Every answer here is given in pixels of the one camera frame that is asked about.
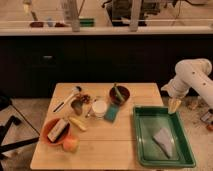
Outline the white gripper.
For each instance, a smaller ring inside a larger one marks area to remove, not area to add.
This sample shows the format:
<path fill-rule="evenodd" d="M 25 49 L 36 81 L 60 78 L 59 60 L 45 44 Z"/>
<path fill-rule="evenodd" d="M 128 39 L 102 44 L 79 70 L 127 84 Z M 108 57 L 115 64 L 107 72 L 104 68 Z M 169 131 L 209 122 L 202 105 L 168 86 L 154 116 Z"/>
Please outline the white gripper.
<path fill-rule="evenodd" d="M 167 83 L 161 87 L 162 91 L 166 91 L 171 97 L 168 100 L 168 113 L 173 114 L 177 111 L 178 107 L 181 104 L 181 100 L 184 97 L 184 94 L 181 90 L 178 90 L 173 84 Z"/>

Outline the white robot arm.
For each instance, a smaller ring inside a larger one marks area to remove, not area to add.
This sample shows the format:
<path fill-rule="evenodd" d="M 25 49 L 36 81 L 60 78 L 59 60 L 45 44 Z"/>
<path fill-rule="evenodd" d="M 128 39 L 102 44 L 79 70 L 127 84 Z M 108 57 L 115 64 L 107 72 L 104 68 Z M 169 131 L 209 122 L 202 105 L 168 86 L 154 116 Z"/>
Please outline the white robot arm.
<path fill-rule="evenodd" d="M 173 114 L 181 104 L 181 100 L 193 88 L 213 109 L 213 80 L 209 78 L 212 64 L 208 59 L 185 59 L 175 65 L 176 75 L 161 90 L 170 97 L 168 113 Z"/>

